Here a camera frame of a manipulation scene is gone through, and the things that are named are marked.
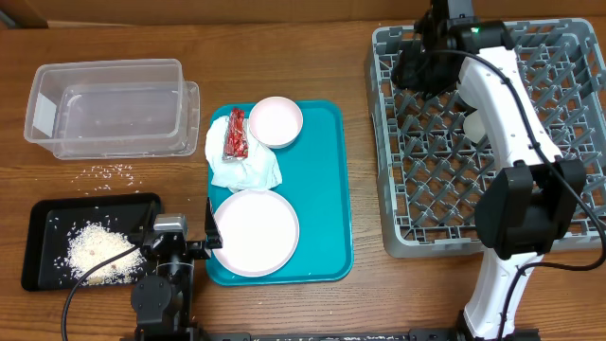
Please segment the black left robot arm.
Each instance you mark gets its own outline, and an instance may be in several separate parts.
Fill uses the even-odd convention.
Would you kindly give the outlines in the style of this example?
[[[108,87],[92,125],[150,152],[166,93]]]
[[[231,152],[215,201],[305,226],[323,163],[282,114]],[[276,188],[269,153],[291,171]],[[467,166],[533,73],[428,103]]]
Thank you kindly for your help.
[[[132,289],[131,305],[136,313],[135,340],[208,340],[210,336],[191,319],[194,269],[197,260],[208,260],[223,239],[214,218],[211,201],[205,204],[205,233],[201,241],[187,238],[183,214],[151,215],[134,235],[145,260],[155,270]]]

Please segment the white plastic cup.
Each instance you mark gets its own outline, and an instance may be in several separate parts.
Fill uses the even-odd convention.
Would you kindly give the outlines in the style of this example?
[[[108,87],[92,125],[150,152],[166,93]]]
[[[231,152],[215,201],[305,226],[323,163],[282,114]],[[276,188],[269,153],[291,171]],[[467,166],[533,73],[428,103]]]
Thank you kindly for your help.
[[[486,136],[484,116],[483,111],[476,110],[466,115],[463,121],[464,134],[473,145],[477,145]]]

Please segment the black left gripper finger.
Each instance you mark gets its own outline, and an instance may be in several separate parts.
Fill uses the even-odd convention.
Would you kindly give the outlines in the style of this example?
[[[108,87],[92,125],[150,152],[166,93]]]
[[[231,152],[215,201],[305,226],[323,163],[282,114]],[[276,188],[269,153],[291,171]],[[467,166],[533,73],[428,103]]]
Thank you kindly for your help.
[[[155,201],[148,203],[141,219],[129,231],[128,240],[130,242],[143,242],[150,228],[153,226],[158,204]]]
[[[223,247],[223,239],[209,198],[206,198],[205,204],[205,234],[205,247],[207,249],[219,249]]]

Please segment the white napkin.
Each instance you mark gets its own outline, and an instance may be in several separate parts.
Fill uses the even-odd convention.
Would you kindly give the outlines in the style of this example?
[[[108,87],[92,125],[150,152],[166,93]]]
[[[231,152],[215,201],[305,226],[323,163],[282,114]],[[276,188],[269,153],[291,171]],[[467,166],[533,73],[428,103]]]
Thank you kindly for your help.
[[[248,119],[244,120],[244,129],[248,143],[246,158],[223,158],[223,144],[228,126],[228,116],[215,119],[205,138],[205,157],[213,171],[210,176],[213,186],[229,188],[232,192],[244,189],[267,190],[282,183],[282,174],[276,155],[262,145],[248,128]]]

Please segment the red snack wrapper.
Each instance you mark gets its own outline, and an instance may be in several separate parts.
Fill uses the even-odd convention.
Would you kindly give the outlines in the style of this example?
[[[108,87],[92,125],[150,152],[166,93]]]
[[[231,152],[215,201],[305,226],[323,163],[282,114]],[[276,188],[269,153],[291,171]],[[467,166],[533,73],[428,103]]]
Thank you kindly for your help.
[[[245,113],[243,110],[236,107],[231,110],[223,143],[223,160],[244,159],[248,156],[244,119]]]

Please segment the pink plastic bowl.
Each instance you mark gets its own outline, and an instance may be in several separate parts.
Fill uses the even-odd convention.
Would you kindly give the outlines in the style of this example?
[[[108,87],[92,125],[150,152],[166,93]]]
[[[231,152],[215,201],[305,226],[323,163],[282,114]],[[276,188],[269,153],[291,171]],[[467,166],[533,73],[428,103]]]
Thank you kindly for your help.
[[[261,144],[282,149],[292,144],[303,127],[299,106],[284,97],[269,97],[259,101],[248,119],[250,132]]]

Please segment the pink round plate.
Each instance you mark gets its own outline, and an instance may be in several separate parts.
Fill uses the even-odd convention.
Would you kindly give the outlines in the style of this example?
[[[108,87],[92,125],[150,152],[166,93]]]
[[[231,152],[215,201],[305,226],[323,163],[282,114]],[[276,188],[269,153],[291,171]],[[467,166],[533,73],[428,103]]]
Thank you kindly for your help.
[[[283,267],[299,241],[292,205],[271,191],[243,190],[224,200],[214,215],[223,246],[214,251],[230,272],[259,278]]]

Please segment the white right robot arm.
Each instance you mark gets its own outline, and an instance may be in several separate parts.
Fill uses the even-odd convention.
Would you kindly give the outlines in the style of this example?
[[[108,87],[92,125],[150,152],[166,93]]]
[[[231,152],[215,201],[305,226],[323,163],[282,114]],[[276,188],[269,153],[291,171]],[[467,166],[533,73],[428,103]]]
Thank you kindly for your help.
[[[552,140],[505,23],[480,20],[469,1],[435,1],[414,29],[421,43],[400,54],[393,84],[428,99],[456,93],[467,138],[487,141],[495,162],[474,207],[485,247],[479,279],[450,336],[535,340],[536,332],[516,331],[516,310],[532,271],[585,209],[586,170]]]

